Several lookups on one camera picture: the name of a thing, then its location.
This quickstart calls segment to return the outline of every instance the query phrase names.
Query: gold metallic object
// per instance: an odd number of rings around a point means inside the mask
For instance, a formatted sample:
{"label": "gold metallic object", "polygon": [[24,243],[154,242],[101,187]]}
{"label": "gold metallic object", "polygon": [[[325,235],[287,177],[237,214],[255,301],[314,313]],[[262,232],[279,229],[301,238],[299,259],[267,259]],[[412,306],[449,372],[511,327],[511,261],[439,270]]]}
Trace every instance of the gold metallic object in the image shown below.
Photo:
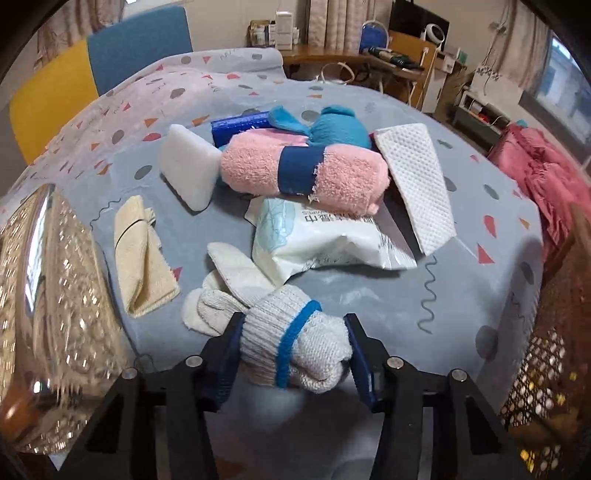
{"label": "gold metallic object", "polygon": [[98,252],[54,185],[0,230],[0,431],[21,451],[67,449],[128,365]]}

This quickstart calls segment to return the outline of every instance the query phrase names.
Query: wet wipes package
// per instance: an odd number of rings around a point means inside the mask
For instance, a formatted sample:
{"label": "wet wipes package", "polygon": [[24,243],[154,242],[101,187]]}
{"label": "wet wipes package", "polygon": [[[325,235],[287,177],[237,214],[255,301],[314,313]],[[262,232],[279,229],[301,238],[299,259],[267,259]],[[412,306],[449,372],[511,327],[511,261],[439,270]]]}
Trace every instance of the wet wipes package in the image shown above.
{"label": "wet wipes package", "polygon": [[325,265],[367,264],[385,270],[417,266],[383,203],[375,216],[356,218],[257,197],[245,219],[256,226],[252,260],[277,286],[292,275]]}

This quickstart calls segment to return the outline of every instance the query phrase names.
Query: pink curtain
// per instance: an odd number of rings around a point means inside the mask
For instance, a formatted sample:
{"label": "pink curtain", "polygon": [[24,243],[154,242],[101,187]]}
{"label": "pink curtain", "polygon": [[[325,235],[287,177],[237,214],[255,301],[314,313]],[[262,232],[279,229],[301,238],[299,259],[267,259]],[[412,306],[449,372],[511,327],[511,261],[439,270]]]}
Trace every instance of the pink curtain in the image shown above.
{"label": "pink curtain", "polygon": [[77,41],[119,22],[124,6],[125,0],[69,0],[39,29],[35,68]]}
{"label": "pink curtain", "polygon": [[484,64],[527,90],[544,70],[550,29],[519,0],[507,1],[501,26]]}
{"label": "pink curtain", "polygon": [[311,0],[308,45],[357,50],[361,26],[373,8],[369,0]]}

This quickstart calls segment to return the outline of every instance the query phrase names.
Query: folded yellow cloth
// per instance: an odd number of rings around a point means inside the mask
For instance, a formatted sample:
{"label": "folded yellow cloth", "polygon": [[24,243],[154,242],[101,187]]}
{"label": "folded yellow cloth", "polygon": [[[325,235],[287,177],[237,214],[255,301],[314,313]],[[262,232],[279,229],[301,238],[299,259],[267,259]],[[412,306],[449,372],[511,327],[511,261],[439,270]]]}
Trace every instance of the folded yellow cloth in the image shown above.
{"label": "folded yellow cloth", "polygon": [[137,195],[115,215],[115,262],[125,311],[141,317],[180,293],[177,280],[160,252],[152,224],[156,217]]}

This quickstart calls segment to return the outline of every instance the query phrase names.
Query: metal screw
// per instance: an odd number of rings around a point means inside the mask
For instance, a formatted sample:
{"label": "metal screw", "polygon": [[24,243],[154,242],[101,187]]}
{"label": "metal screw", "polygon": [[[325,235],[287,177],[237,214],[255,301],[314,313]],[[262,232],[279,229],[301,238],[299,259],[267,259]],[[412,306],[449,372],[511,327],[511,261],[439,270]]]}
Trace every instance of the metal screw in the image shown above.
{"label": "metal screw", "polygon": [[190,357],[187,357],[187,359],[185,360],[185,365],[187,365],[187,367],[191,367],[191,368],[198,367],[202,363],[203,363],[203,358],[201,358],[198,355],[191,355]]}
{"label": "metal screw", "polygon": [[399,356],[391,356],[386,361],[386,364],[390,368],[395,368],[396,370],[398,370],[404,366],[404,360],[402,360]]}
{"label": "metal screw", "polygon": [[138,376],[138,371],[134,367],[129,367],[123,370],[121,376],[126,380],[132,380]]}
{"label": "metal screw", "polygon": [[463,382],[468,378],[468,374],[464,372],[464,370],[456,368],[455,370],[452,370],[452,378],[458,382]]}

